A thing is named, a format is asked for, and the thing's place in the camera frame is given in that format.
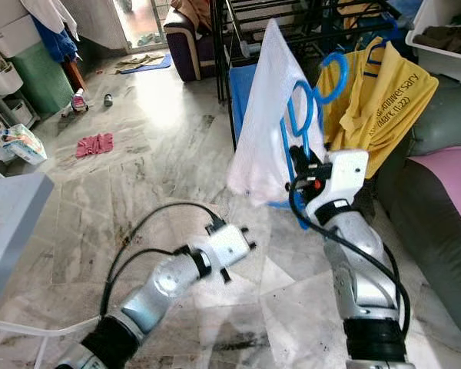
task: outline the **red cloth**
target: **red cloth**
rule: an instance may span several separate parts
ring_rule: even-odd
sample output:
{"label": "red cloth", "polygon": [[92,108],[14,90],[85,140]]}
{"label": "red cloth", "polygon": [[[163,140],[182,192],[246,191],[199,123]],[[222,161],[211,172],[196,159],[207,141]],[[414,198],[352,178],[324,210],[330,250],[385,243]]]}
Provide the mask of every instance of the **red cloth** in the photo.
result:
{"label": "red cloth", "polygon": [[112,133],[84,137],[77,143],[77,152],[75,156],[77,158],[82,158],[87,155],[102,154],[103,152],[111,151],[113,147]]}

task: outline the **wall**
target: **wall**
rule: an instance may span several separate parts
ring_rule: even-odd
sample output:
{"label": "wall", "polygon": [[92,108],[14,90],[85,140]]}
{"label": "wall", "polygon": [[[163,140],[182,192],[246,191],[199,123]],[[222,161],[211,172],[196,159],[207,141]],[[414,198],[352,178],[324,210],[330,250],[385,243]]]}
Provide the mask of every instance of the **wall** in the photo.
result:
{"label": "wall", "polygon": [[109,49],[124,49],[126,40],[113,0],[62,0],[74,17],[78,34]]}

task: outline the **doormat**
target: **doormat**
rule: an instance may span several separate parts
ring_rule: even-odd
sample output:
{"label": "doormat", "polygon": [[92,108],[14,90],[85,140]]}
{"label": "doormat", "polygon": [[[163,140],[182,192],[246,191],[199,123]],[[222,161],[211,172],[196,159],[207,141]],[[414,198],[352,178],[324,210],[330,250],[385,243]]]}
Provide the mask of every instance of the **doormat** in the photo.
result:
{"label": "doormat", "polygon": [[129,73],[135,73],[136,71],[151,71],[153,69],[162,69],[162,68],[169,68],[172,63],[171,54],[166,54],[164,59],[162,59],[160,64],[157,65],[142,65],[141,67],[128,69],[126,71],[120,71],[120,74],[127,75]]}

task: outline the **black drying rack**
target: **black drying rack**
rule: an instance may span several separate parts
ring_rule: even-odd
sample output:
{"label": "black drying rack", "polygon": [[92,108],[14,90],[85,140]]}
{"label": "black drying rack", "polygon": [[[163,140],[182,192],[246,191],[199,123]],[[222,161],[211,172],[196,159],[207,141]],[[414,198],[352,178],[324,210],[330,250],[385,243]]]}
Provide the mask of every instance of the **black drying rack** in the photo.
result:
{"label": "black drying rack", "polygon": [[[338,12],[338,8],[362,4],[369,4],[365,12],[344,15]],[[284,12],[284,5],[288,5],[290,11]],[[338,0],[210,0],[210,7],[217,95],[219,101],[227,100],[234,148],[236,138],[228,81],[229,68],[257,62],[265,31],[264,21],[271,18],[278,21],[290,50],[300,60],[305,57],[323,58],[339,47],[355,45],[366,33],[393,27],[393,23],[387,20],[369,26],[357,24],[366,15],[384,13],[394,19],[401,16],[387,0],[352,0],[341,4],[338,4]],[[266,9],[266,15],[242,16],[262,9]],[[281,19],[290,19],[292,16],[292,22],[281,24]],[[345,18],[356,18],[356,26],[344,29]]]}

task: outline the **white cloth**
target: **white cloth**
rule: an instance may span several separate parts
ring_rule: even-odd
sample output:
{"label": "white cloth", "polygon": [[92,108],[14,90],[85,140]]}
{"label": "white cloth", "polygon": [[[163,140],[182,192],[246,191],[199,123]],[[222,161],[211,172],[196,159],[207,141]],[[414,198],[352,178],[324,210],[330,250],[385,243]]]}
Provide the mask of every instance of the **white cloth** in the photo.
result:
{"label": "white cloth", "polygon": [[[271,19],[264,34],[236,154],[227,174],[229,189],[249,196],[255,205],[288,199],[285,184],[290,177],[280,120],[286,117],[289,147],[301,146],[302,138],[292,135],[287,112],[287,102],[292,95],[297,125],[299,128],[303,126],[307,113],[306,96],[302,88],[292,94],[299,80],[306,81],[306,77],[276,21]],[[308,136],[310,148],[322,161],[326,150],[317,123],[316,102]]]}
{"label": "white cloth", "polygon": [[21,0],[24,8],[34,15],[47,29],[60,33],[67,24],[71,35],[78,40],[77,22],[70,15],[60,0]]}

